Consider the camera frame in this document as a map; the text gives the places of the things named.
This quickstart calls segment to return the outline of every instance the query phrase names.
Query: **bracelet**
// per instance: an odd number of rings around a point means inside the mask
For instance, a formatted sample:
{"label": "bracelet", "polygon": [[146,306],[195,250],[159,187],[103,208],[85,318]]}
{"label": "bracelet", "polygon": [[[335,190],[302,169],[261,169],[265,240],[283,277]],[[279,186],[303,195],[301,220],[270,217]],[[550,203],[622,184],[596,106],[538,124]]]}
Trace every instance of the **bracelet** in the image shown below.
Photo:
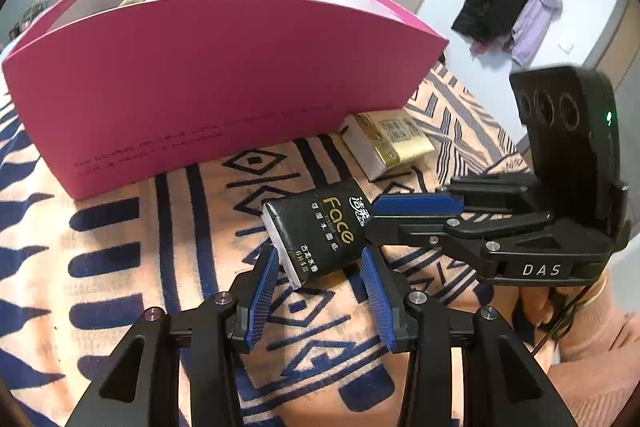
{"label": "bracelet", "polygon": [[586,308],[589,304],[591,304],[593,301],[595,301],[595,299],[600,297],[601,293],[604,291],[604,288],[607,286],[607,283],[609,283],[609,272],[608,271],[606,272],[605,277],[604,277],[604,281],[600,285],[600,288],[598,289],[596,295],[589,297],[585,302],[576,303],[576,305],[575,305],[576,310],[580,311],[581,309]]}

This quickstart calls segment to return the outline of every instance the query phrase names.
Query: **pink box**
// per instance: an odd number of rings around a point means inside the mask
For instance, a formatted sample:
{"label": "pink box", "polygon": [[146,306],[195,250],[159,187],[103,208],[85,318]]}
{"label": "pink box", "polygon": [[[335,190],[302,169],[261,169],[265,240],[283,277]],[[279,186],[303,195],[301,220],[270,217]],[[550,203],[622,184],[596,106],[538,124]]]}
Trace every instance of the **pink box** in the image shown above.
{"label": "pink box", "polygon": [[3,64],[83,199],[402,107],[446,39],[390,0],[60,0]]}

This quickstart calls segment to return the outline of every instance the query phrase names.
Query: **patterned bedspread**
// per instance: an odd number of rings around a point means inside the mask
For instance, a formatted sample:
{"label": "patterned bedspread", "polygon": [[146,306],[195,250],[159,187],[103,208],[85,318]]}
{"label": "patterned bedspread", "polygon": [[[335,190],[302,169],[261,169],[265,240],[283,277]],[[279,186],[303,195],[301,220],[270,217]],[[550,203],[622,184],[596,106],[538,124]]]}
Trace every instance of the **patterned bedspread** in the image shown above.
{"label": "patterned bedspread", "polygon": [[[196,307],[251,269],[268,241],[263,198],[354,176],[372,199],[433,190],[456,174],[525,168],[505,131],[442,65],[406,107],[437,155],[373,184],[340,137],[324,135],[75,202],[31,144],[9,95],[0,97],[0,377],[33,424],[65,424],[97,365],[146,307]],[[517,289],[479,284],[470,267],[439,248],[385,254],[415,288],[443,303],[469,311],[492,303],[517,322]],[[263,338],[236,374],[245,423],[395,425],[406,363],[380,343],[357,264],[296,292],[281,273]],[[460,364],[454,354],[455,371]],[[190,422],[189,375],[186,352],[182,425]],[[462,417],[456,378],[452,416],[454,425]]]}

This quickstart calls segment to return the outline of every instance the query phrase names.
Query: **blue gripper pad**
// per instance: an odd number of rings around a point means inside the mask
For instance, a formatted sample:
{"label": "blue gripper pad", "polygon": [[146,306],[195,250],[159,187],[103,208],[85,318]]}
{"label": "blue gripper pad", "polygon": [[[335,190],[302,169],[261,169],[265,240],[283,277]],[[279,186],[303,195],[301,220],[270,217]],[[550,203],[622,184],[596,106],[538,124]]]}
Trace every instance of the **blue gripper pad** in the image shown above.
{"label": "blue gripper pad", "polygon": [[435,194],[383,194],[373,203],[377,216],[433,216],[446,214],[457,216],[465,211],[465,205],[446,192]]}
{"label": "blue gripper pad", "polygon": [[362,249],[362,267],[360,269],[360,275],[364,280],[364,285],[367,288],[367,296],[369,296],[369,305],[373,318],[376,321],[376,328],[378,328],[378,336],[380,340],[386,344],[389,351],[393,352],[396,345],[396,332],[394,331],[393,315],[391,313],[391,306],[386,298],[385,288],[382,280],[380,280],[380,274],[376,268],[369,247]]}
{"label": "blue gripper pad", "polygon": [[246,330],[245,341],[249,349],[254,349],[255,344],[262,336],[262,330],[267,322],[271,297],[278,280],[278,250],[274,247],[269,254],[269,260],[264,267],[264,271],[258,282],[254,298],[249,306],[249,321]]}

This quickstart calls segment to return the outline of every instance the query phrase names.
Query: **camera lens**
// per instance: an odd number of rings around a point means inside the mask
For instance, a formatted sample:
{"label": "camera lens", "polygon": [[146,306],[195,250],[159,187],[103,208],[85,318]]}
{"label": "camera lens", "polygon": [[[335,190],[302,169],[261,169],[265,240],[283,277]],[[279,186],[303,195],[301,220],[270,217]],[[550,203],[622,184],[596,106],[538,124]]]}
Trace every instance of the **camera lens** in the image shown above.
{"label": "camera lens", "polygon": [[578,104],[572,96],[566,92],[560,95],[560,117],[562,123],[569,131],[575,130],[580,122],[580,112],[578,111]]}
{"label": "camera lens", "polygon": [[545,90],[536,91],[533,94],[533,104],[536,106],[536,113],[542,123],[546,125],[554,123],[554,103],[548,92]]}
{"label": "camera lens", "polygon": [[518,97],[518,105],[520,105],[520,111],[524,116],[531,116],[531,104],[529,103],[527,93],[520,93],[520,96]]}

